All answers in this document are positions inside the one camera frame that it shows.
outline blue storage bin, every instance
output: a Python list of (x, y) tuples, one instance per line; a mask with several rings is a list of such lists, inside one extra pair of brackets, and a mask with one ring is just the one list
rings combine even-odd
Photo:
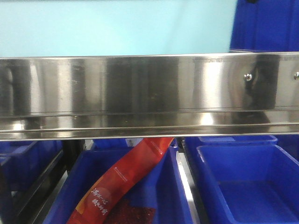
[(299, 135), (276, 135), (276, 138), (278, 139), (277, 145), (299, 161)]
[(238, 0), (231, 49), (299, 51), (299, 0)]
[(94, 139), (93, 142), (97, 145), (98, 149), (128, 147), (125, 138), (122, 138), (122, 139)]
[(1, 142), (0, 156), (11, 157), (7, 177), (11, 190), (27, 190), (57, 153), (55, 141)]
[(275, 145), (201, 146), (190, 156), (213, 224), (299, 224), (299, 162)]
[(273, 135), (237, 135), (237, 136), (200, 136), (187, 137), (186, 142), (193, 146), (245, 146), (245, 145), (275, 145), (277, 138)]
[[(93, 142), (97, 145), (97, 149), (109, 149), (134, 147), (141, 140), (142, 138), (94, 139)], [(175, 139), (172, 141), (171, 146), (178, 146)]]
[[(89, 188), (129, 151), (85, 151), (53, 203), (44, 224), (65, 224)], [(155, 208), (153, 224), (190, 224), (191, 214), (176, 162), (176, 149), (170, 147), (159, 164), (124, 197), (131, 206)]]
[(40, 169), (45, 169), (52, 159), (62, 150), (61, 141), (38, 141)]
[(5, 178), (7, 180), (7, 183), (9, 184), (10, 182), (13, 181), (13, 178), (14, 178), (13, 165), (12, 165), (11, 158), (0, 156), (0, 166), (2, 168)]

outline screw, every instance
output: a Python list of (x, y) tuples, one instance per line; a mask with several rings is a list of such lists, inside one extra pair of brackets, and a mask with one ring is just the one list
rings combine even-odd
[(299, 72), (298, 71), (294, 74), (294, 79), (299, 80)]
[(251, 79), (252, 79), (252, 75), (251, 74), (245, 74), (244, 75), (244, 79), (245, 79), (245, 81), (250, 81)]

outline light blue wall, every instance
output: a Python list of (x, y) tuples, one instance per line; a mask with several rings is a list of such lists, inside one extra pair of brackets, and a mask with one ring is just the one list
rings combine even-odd
[(0, 1), (0, 56), (227, 52), (236, 0)]

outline reflective metal surface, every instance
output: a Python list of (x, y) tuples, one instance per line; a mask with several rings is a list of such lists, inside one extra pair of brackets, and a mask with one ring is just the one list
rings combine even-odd
[(196, 205), (194, 203), (193, 194), (191, 191), (191, 187), (194, 187), (194, 181), (190, 173), (190, 169), (188, 167), (187, 159), (185, 157), (184, 153), (178, 153), (176, 154), (177, 164), (178, 164), (178, 171), (181, 177), (181, 181), (184, 187), (184, 192), (186, 199), (188, 201), (189, 211), (191, 214), (192, 222), (193, 224), (200, 224), (201, 221), (199, 219)]
[(0, 139), (296, 133), (298, 71), (297, 52), (0, 58)]

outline red snack package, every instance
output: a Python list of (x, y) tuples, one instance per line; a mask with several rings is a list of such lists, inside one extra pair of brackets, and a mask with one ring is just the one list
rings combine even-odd
[(173, 138), (144, 138), (89, 189), (67, 224), (102, 224), (116, 203), (162, 159)]

